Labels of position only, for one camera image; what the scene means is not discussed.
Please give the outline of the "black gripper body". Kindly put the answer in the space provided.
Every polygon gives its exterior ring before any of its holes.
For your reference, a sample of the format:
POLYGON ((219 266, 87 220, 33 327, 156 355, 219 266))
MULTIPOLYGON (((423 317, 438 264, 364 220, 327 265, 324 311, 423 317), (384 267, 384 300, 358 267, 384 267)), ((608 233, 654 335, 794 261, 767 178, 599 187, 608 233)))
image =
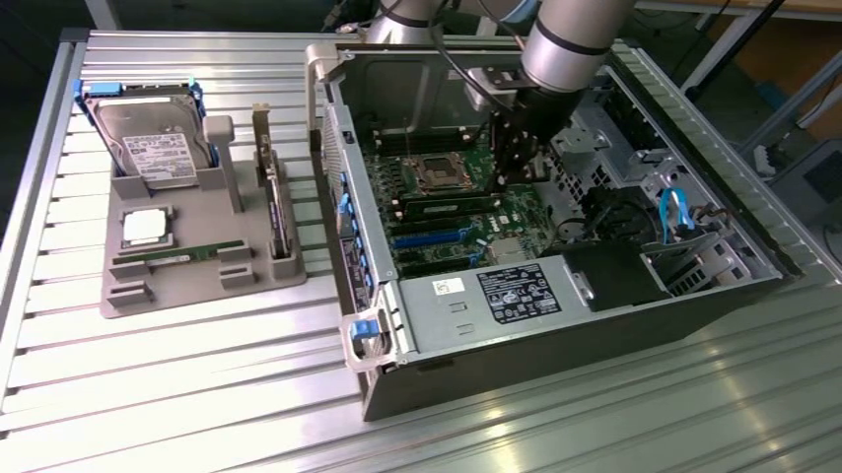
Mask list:
POLYGON ((584 91, 552 92, 542 87, 516 91, 514 105, 499 110, 491 121, 494 144, 504 144, 514 138, 534 138, 538 144, 550 139, 570 125, 584 91))

